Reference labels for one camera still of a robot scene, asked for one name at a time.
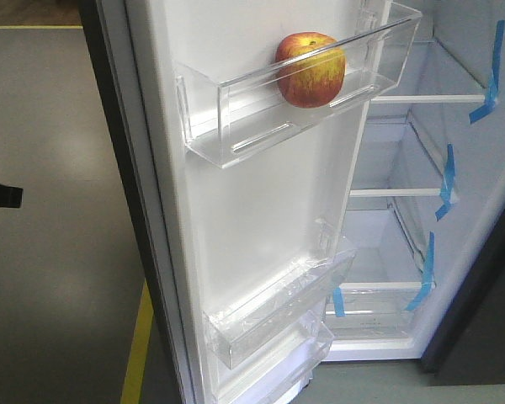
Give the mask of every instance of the blue tape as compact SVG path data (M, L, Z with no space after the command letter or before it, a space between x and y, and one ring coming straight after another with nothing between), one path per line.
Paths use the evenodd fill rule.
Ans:
M492 73L488 80L488 89L485 94L485 103L475 111L470 113L470 123L473 124L478 120L492 113L496 108L499 95L499 70L502 59L503 36L505 34L505 20L501 19L496 24L496 39L494 40L494 50L492 52Z
M414 311L421 302L430 294L434 278L434 233L430 232L428 239L427 257L424 259L423 280L419 293L407 305L406 310Z
M335 305L335 316L345 317L343 292L340 288L333 291L333 304Z
M454 159L455 155L453 152L453 145L449 143L447 145L447 162L445 163L444 181L441 185L441 190L439 191L439 196L444 204L436 211L436 221L440 221L442 217L447 215L453 206L453 204L451 204L451 195L453 193L453 187L455 186L456 176Z

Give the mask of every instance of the glass shelf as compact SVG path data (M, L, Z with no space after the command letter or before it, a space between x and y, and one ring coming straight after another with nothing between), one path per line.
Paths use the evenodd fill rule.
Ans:
M346 1L348 7L353 5L359 10L354 27L345 29L352 34L304 55L238 77L223 78L213 78L201 68L177 61L179 107L187 148L218 167L230 167L326 117L394 88L421 14L386 0ZM328 15L330 10L319 13ZM327 62L315 65L313 61L335 48L342 49L346 58L343 86L335 99L310 109L297 108L285 101L277 85L284 78L281 76L285 72L300 74ZM274 58L275 49L265 51L272 52Z
M358 251L339 285L344 316L327 302L325 322L336 340L408 338L413 311L406 308L422 287L423 254L403 226L394 209L347 212L343 234Z
M210 349L234 369L331 294L343 281L355 254L355 247L344 237L338 247L332 263L309 268L306 263L296 263L277 282L235 310L205 314Z
M223 364L214 371L217 387L212 404L272 404L327 356L333 340L317 314L306 312L296 322L236 369Z
M409 123L367 123L350 192L352 204L361 198L439 197L441 185L440 171Z

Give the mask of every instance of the yellow floor line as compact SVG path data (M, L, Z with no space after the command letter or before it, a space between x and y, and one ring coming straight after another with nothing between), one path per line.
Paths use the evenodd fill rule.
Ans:
M152 321L152 301L145 281L142 287L141 303L136 317L135 332L131 343L127 370L125 371L120 404L138 404L140 402Z
M0 29L82 29L81 25L0 25Z

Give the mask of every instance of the red apple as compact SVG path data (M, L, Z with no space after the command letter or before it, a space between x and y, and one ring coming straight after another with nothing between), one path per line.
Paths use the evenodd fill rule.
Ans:
M284 38L275 61L283 61L336 42L318 32L300 32ZM346 57L340 47L308 57L277 73L277 84L290 104L301 108L321 107L333 100L343 86Z

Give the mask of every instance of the refrigerator shelf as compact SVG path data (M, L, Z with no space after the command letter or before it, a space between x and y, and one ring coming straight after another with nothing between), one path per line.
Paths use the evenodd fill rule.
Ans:
M332 341L332 333L308 311L236 369L220 364L212 404L276 402L320 364Z
M348 211L343 234L358 251L339 285L344 316L336 316L329 298L326 325L338 341L408 338L413 312L406 308L421 290L423 257L407 240L395 211Z
M216 166L230 167L281 141L307 130L325 118L371 100L394 88L400 79L421 13L386 0L351 0L355 14L340 29L336 43L292 59L261 66L235 76L217 77L201 66L176 61L179 108L185 145ZM332 10L318 9L325 15ZM289 32L299 27L291 24ZM311 29L323 31L320 22ZM290 76L328 61L317 61L335 48L343 50L346 69L339 94L328 104L303 109L288 103L278 89L282 75ZM265 46L274 59L276 44ZM232 60L221 61L232 64Z
M485 91L436 39L416 40L398 86L371 100L369 117L406 116L416 104L425 104L424 108L430 104L482 104Z
M208 346L229 369L236 368L326 298L343 281L354 256L353 244L340 237L332 263L308 267L306 263L296 263L241 306L205 314Z
M359 199L439 197L442 174L409 123L365 126L350 191L350 209Z

